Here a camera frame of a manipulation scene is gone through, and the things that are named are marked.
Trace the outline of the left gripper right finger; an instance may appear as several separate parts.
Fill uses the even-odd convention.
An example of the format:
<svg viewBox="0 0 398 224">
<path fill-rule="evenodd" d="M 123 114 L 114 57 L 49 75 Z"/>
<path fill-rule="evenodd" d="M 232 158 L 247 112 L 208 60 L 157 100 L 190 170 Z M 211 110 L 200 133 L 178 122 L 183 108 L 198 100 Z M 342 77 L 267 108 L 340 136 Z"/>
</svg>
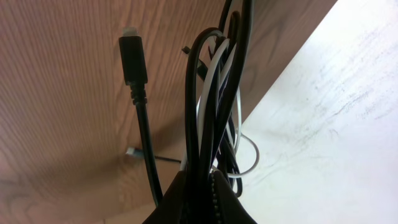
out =
<svg viewBox="0 0 398 224">
<path fill-rule="evenodd" d="M 215 223 L 256 224 L 257 222 L 245 211 L 235 193 L 220 171 L 210 174 L 211 194 Z"/>
</svg>

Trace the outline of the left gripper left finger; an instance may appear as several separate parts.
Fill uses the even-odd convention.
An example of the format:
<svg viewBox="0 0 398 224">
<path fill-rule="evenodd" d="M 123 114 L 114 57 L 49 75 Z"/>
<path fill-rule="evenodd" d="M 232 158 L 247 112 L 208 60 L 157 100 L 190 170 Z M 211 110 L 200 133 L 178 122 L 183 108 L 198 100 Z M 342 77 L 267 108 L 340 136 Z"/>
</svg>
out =
<svg viewBox="0 0 398 224">
<path fill-rule="evenodd" d="M 166 191 L 159 206 L 143 224 L 181 224 L 187 222 L 186 172 L 179 171 Z"/>
</svg>

